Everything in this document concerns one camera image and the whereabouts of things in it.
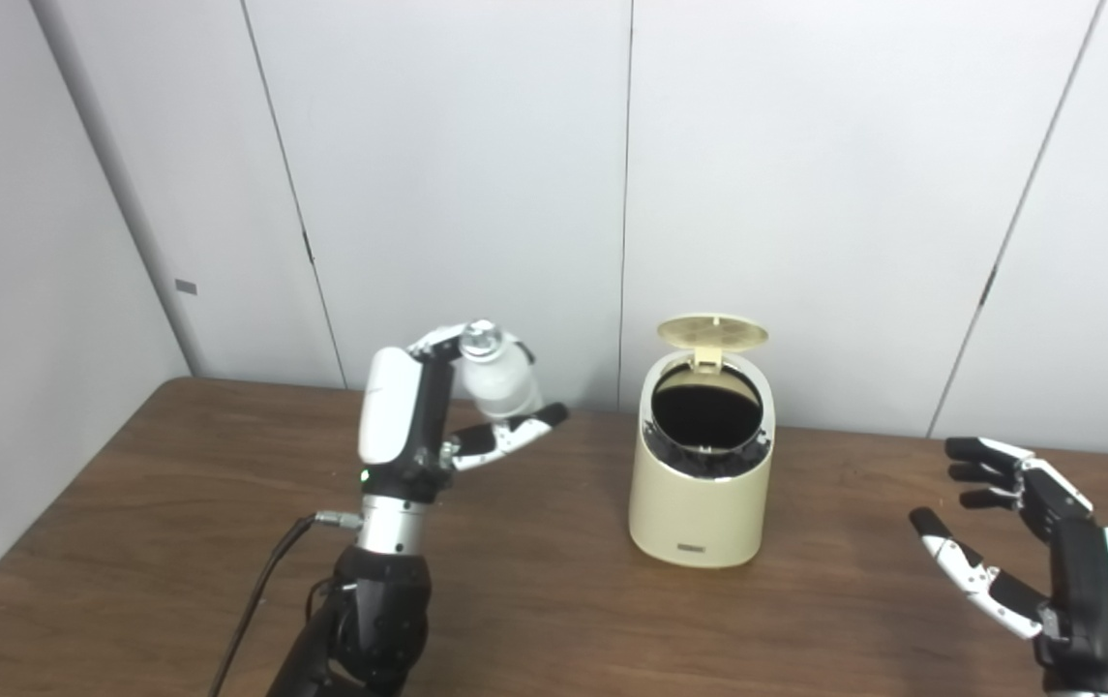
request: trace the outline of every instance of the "beige trash can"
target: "beige trash can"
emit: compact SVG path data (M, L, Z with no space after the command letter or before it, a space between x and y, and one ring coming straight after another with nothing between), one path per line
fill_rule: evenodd
M737 351L761 345L768 332L715 314L671 318L658 332L680 351L644 379L632 539L673 564L743 564L765 529L774 408L765 373Z

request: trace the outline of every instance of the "open lid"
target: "open lid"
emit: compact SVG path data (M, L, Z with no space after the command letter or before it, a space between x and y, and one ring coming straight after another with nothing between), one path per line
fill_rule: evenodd
M696 371L721 371L722 352L747 351L769 340L769 332L735 315L691 314L668 318L656 327L667 344L695 351Z

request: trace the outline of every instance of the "robotic arm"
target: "robotic arm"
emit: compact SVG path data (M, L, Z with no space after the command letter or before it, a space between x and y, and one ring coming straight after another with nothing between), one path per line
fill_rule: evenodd
M454 362L492 423L443 437ZM363 511L319 513L358 530L334 565L325 601L310 613L275 677L270 697L393 697L424 652L432 591L421 556L424 512L453 475L495 462L567 418L544 406L532 353L493 322L441 327L372 358L359 453Z
M1108 526L1091 502L1030 450L986 438L951 438L956 481L986 484L960 496L966 509L1009 509L1051 552L1046 596L955 539L930 509L911 512L924 547L966 598L1023 639L1055 697L1108 696Z

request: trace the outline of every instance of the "brown table surface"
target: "brown table surface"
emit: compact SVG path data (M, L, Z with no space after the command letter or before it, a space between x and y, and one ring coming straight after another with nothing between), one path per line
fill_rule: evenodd
M279 535L358 506L359 410L329 389L158 389L0 562L0 696L203 694ZM458 404L452 427L475 420ZM938 508L1035 586L1048 553L1014 515L957 508L938 442L780 429L765 546L726 571L633 546L633 416L578 411L442 494L406 694L1039 694L1029 647L962 599L906 512ZM1108 455L1045 454L1108 522ZM316 529L279 566L225 694L265 694L347 542Z

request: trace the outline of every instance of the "white bottle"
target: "white bottle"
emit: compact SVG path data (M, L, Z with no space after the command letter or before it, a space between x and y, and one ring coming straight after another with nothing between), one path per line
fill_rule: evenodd
M501 420L545 406L527 352L492 321L470 322L460 335L460 351L463 387L480 413Z

